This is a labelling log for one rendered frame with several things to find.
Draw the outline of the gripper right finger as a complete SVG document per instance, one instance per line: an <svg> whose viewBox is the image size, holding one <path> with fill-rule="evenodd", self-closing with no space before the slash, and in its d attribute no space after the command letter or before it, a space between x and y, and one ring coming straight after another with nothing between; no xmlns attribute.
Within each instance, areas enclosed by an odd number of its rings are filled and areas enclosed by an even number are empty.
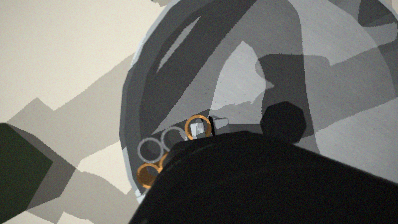
<svg viewBox="0 0 398 224"><path fill-rule="evenodd" d="M214 115L208 117L211 123L211 133L213 136L223 133L230 133L228 118L219 118Z"/></svg>

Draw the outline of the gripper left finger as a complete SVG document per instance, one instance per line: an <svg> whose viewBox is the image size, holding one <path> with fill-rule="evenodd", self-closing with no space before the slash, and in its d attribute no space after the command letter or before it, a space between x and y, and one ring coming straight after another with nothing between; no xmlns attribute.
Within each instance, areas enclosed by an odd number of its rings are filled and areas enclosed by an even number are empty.
<svg viewBox="0 0 398 224"><path fill-rule="evenodd" d="M196 123L191 123L191 131L193 139L206 137L202 118L196 118Z"/></svg>

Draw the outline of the grey round turning table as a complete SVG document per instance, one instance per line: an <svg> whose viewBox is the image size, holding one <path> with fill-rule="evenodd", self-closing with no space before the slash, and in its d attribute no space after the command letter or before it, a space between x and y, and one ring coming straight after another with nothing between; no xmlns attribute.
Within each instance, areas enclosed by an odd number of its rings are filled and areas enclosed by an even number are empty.
<svg viewBox="0 0 398 224"><path fill-rule="evenodd" d="M384 0L172 0L138 44L119 138L201 114L398 183L398 14Z"/></svg>

